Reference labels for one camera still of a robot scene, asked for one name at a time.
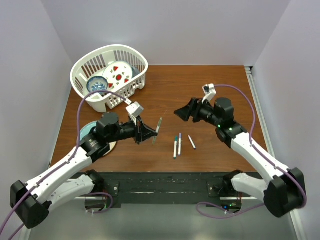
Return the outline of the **grey green pen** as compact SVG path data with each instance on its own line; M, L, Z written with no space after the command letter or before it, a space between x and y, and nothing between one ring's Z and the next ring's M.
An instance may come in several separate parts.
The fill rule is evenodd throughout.
M156 130L155 130L155 132L156 132L157 134L158 134L159 131L160 131L162 121L163 121L163 118L160 117L160 119L159 119L159 121L158 121L158 124L157 124L157 126L156 126ZM153 137L153 140L152 140L152 145L153 145L153 146L154 146L155 143L156 143L157 136L158 136L158 135L156 135L156 136Z

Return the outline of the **white purple-tip marker pen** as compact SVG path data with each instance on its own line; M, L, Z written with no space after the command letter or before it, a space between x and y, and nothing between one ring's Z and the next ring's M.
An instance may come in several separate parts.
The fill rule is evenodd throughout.
M178 136L178 156L180 157L181 154L182 154L182 133L180 132L179 133L179 136Z

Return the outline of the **white green-end marker pen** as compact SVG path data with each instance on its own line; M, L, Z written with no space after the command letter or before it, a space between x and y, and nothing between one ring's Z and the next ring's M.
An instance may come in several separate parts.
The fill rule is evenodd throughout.
M177 149L178 149L178 136L174 137L174 149L173 149L173 159L177 158Z

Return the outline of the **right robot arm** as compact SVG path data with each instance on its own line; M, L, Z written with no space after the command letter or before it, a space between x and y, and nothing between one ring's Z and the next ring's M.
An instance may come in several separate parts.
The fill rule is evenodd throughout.
M187 122L205 121L216 128L218 139L241 155L260 175L254 178L241 170L223 177L222 190L230 197L238 192L252 196L264 203L268 211L280 218L306 205L307 194L304 174L298 168L290 169L260 147L250 133L234 119L234 107L230 99L217 98L214 105L208 100L192 98L174 111Z

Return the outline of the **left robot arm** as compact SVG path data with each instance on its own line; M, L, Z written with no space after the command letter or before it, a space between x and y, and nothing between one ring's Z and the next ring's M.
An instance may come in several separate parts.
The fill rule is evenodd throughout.
M10 206L26 228L41 224L59 205L81 195L99 196L104 190L103 180L89 172L80 179L68 182L78 171L102 158L110 144L133 139L140 144L157 136L140 116L120 123L115 112L107 112L96 122L95 128L80 139L76 147L53 167L26 183L17 180L10 187Z

